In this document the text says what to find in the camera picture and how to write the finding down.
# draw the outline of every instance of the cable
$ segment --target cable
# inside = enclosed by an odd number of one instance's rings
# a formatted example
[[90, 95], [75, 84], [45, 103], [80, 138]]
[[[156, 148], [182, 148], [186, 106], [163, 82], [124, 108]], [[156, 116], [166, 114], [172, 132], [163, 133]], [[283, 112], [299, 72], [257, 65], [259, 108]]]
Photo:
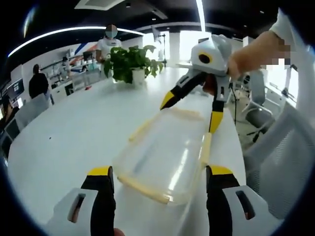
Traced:
[[235, 96], [234, 89], [233, 89], [233, 83], [229, 84], [229, 88], [231, 89], [233, 96], [234, 96], [234, 109], [235, 109], [235, 111], [234, 111], [234, 124], [236, 126], [236, 96]]

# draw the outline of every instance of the office chair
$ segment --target office chair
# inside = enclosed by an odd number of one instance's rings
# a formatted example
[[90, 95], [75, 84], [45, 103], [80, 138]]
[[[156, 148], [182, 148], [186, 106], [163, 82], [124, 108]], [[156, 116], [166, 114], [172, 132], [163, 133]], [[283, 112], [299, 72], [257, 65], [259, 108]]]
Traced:
[[[247, 135], [255, 134], [253, 142], [258, 139], [259, 133], [266, 133], [270, 126], [275, 122], [277, 117], [281, 113], [281, 106], [270, 99], [266, 98], [265, 83], [263, 73], [261, 71], [253, 71], [250, 73], [250, 102], [241, 112], [241, 121], [246, 120], [251, 125], [257, 128], [255, 132], [251, 132]], [[276, 112], [272, 113], [266, 109], [265, 106], [273, 106], [276, 108]]]
[[13, 140], [20, 134], [20, 129], [17, 125], [16, 119], [14, 118], [4, 128], [4, 132], [0, 138], [0, 148], [3, 156], [8, 159], [9, 151]]
[[48, 108], [49, 101], [46, 100], [43, 93], [21, 107], [20, 110], [15, 114], [15, 119], [20, 131], [22, 131], [29, 123], [31, 123], [32, 120], [34, 120]]
[[270, 213], [284, 219], [315, 164], [315, 130], [291, 105], [257, 143], [244, 153], [247, 185], [267, 203]]

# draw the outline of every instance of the ceiling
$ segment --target ceiling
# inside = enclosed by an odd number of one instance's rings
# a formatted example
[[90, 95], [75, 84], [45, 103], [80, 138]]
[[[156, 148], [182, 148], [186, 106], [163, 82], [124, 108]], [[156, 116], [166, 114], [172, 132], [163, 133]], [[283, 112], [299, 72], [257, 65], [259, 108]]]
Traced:
[[[112, 0], [90, 0], [101, 4]], [[76, 30], [54, 34], [37, 40], [13, 54], [7, 55], [20, 44], [44, 33], [77, 26], [106, 26], [115, 24], [119, 28], [135, 30], [144, 26], [170, 22], [199, 22], [195, 0], [125, 0], [107, 11], [91, 9], [74, 9], [79, 0], [24, 0], [7, 1], [8, 11], [12, 14], [2, 14], [2, 27], [10, 27], [4, 34], [5, 46], [1, 48], [0, 56], [3, 68], [1, 80], [8, 79], [9, 72], [30, 59], [47, 51], [76, 43], [99, 40], [102, 30]], [[257, 36], [275, 21], [277, 6], [270, 1], [248, 0], [203, 0], [205, 21], [211, 23], [207, 31], [223, 33], [228, 37], [243, 38]], [[24, 22], [27, 15], [33, 18], [24, 37]], [[198, 26], [174, 26], [170, 31], [182, 29], [200, 30]], [[118, 37], [126, 40], [137, 37], [135, 34], [121, 33]]]

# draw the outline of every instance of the potted plant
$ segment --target potted plant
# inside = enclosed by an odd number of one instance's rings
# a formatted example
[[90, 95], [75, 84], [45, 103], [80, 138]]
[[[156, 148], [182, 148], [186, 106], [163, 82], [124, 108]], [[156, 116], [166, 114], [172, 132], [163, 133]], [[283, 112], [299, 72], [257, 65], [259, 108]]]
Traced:
[[152, 45], [143, 49], [138, 46], [130, 47], [129, 50], [114, 47], [111, 49], [109, 58], [104, 62], [104, 73], [108, 76], [113, 71], [113, 78], [116, 81], [124, 81], [127, 84], [140, 85], [148, 75], [157, 75], [157, 71], [163, 68], [162, 62], [150, 60], [146, 57], [148, 50], [153, 52]]

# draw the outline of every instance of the desk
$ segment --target desk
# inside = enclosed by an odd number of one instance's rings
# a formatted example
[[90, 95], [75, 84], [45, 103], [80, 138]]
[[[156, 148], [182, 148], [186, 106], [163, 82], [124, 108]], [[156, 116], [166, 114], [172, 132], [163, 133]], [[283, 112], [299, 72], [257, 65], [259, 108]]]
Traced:
[[55, 104], [61, 102], [68, 96], [66, 87], [71, 84], [72, 80], [68, 79], [67, 81], [62, 82], [60, 85], [51, 90], [51, 95], [53, 96]]
[[192, 64], [190, 62], [179, 62], [179, 63], [176, 63], [176, 65], [179, 68], [185, 68], [185, 69], [190, 69], [192, 67]]
[[291, 106], [296, 107], [296, 101], [284, 96], [278, 88], [272, 86], [270, 83], [266, 83], [265, 87], [268, 89], [266, 92], [266, 98], [276, 102], [282, 108], [284, 107], [285, 102], [288, 102]]
[[[35, 221], [46, 223], [52, 217], [54, 205], [73, 187], [80, 187], [90, 169], [110, 165], [127, 145], [130, 134], [159, 112], [166, 92], [186, 72], [166, 68], [156, 78], [148, 77], [147, 88], [138, 90], [113, 89], [113, 84], [107, 85], [109, 80], [104, 80], [90, 90], [68, 96], [31, 122], [11, 146], [8, 175]], [[190, 94], [177, 107], [199, 111], [210, 119], [211, 104], [211, 96]], [[230, 168], [239, 183], [246, 184], [241, 145], [227, 109], [212, 139], [210, 162]], [[182, 211], [160, 212], [159, 217], [148, 214], [152, 200], [141, 201], [114, 179], [115, 227], [127, 236], [171, 235], [177, 214]], [[209, 235], [206, 200], [203, 172], [181, 235]], [[159, 225], [165, 219], [169, 221]]]

